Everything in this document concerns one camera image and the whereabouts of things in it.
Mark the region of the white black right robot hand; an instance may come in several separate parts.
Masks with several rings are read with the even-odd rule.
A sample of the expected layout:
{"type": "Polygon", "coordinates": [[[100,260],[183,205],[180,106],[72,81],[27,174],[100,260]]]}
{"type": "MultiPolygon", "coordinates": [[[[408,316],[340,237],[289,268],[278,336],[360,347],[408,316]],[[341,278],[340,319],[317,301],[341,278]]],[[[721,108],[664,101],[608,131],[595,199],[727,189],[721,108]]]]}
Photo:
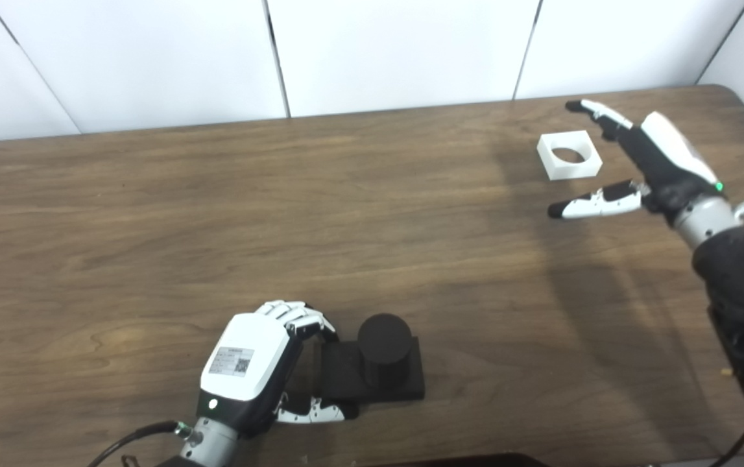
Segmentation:
{"type": "Polygon", "coordinates": [[[594,192],[550,204],[550,219],[623,215],[638,209],[659,213],[671,224],[680,212],[701,199],[723,197],[723,186],[689,139],[659,112],[640,124],[597,101],[568,101],[567,110],[588,114],[606,141],[618,143],[643,175],[594,192]]]}

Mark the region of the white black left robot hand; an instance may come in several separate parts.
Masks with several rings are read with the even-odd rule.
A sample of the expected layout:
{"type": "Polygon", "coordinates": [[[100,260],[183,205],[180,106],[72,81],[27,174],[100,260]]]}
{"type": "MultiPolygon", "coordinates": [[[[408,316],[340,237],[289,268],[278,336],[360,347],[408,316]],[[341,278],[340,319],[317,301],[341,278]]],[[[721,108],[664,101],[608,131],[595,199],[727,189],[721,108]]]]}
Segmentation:
{"type": "Polygon", "coordinates": [[[230,319],[200,376],[197,416],[258,437],[276,422],[321,424],[354,420],[359,406],[294,396],[286,386],[304,343],[339,342],[324,313],[304,302],[274,300],[230,319]]]}

